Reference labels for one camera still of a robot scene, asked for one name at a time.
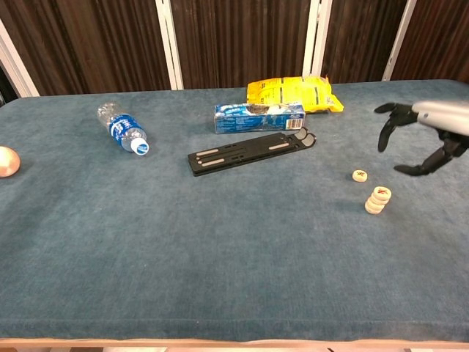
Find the barcode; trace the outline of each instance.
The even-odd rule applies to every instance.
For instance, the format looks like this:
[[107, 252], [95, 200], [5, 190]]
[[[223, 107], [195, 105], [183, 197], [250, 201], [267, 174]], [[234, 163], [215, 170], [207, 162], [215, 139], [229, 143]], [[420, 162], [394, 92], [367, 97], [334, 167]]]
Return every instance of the barcode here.
[[287, 130], [299, 130], [303, 126], [303, 119], [288, 119]]

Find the white wall trim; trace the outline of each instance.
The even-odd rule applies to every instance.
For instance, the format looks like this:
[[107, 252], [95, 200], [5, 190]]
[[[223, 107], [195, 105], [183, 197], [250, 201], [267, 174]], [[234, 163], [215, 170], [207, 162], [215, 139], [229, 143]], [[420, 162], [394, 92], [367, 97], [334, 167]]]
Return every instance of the white wall trim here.
[[174, 31], [173, 13], [171, 11], [171, 0], [155, 0], [155, 3], [156, 10], [158, 11], [158, 20], [160, 21], [161, 38], [163, 39], [171, 89], [184, 89], [176, 32]]
[[39, 97], [39, 92], [24, 66], [20, 54], [13, 45], [13, 41], [0, 20], [0, 64], [5, 70], [10, 83], [18, 97]]
[[330, 9], [332, 0], [321, 0], [317, 16], [317, 34], [314, 44], [313, 65], [311, 66], [312, 76], [321, 76], [322, 61], [324, 59], [325, 42], [328, 38]]
[[320, 0], [311, 0], [309, 4], [308, 29], [306, 30], [305, 56], [303, 58], [303, 74], [311, 74], [311, 64], [313, 62], [314, 42], [316, 41], [317, 13], [320, 7]]
[[389, 81], [391, 79], [394, 66], [396, 65], [397, 57], [399, 55], [399, 51], [401, 50], [402, 42], [404, 41], [405, 32], [407, 31], [410, 19], [412, 18], [413, 9], [416, 6], [416, 2], [417, 0], [407, 0], [404, 12], [402, 13], [401, 23], [399, 24], [396, 38], [394, 39], [393, 48], [391, 49], [391, 53], [389, 54], [388, 64], [386, 65], [386, 69], [384, 70], [382, 81]]

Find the blue bottle label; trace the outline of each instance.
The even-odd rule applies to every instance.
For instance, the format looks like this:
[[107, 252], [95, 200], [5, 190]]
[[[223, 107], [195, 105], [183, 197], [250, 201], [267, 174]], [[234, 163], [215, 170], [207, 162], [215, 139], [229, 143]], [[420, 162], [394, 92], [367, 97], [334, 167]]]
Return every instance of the blue bottle label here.
[[109, 133], [122, 146], [122, 137], [131, 128], [141, 128], [133, 117], [127, 114], [118, 116], [110, 125]]

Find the blue tablecloth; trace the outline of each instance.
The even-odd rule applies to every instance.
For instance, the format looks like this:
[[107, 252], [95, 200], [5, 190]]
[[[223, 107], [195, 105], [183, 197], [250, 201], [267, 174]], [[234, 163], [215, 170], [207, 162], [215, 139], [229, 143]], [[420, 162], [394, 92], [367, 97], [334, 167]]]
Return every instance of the blue tablecloth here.
[[[338, 84], [341, 114], [307, 116], [308, 150], [194, 177], [187, 154], [266, 133], [215, 135], [213, 106], [245, 89], [26, 98], [0, 108], [0, 337], [469, 341], [469, 154], [412, 178], [441, 142], [397, 130], [388, 101], [468, 99], [454, 81]], [[96, 119], [119, 101], [151, 150]], [[352, 181], [354, 169], [369, 173]], [[375, 186], [393, 197], [379, 216]]]

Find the wooden wall panel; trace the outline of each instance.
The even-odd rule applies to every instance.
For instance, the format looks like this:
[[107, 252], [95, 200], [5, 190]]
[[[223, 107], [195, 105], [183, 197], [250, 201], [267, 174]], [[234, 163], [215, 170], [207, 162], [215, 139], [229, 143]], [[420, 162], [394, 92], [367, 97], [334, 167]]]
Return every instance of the wooden wall panel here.
[[381, 81], [407, 0], [333, 0], [322, 76]]
[[0, 0], [41, 95], [169, 89], [154, 0]]
[[469, 83], [469, 1], [418, 0], [391, 79]]
[[309, 0], [171, 0], [184, 88], [301, 76]]

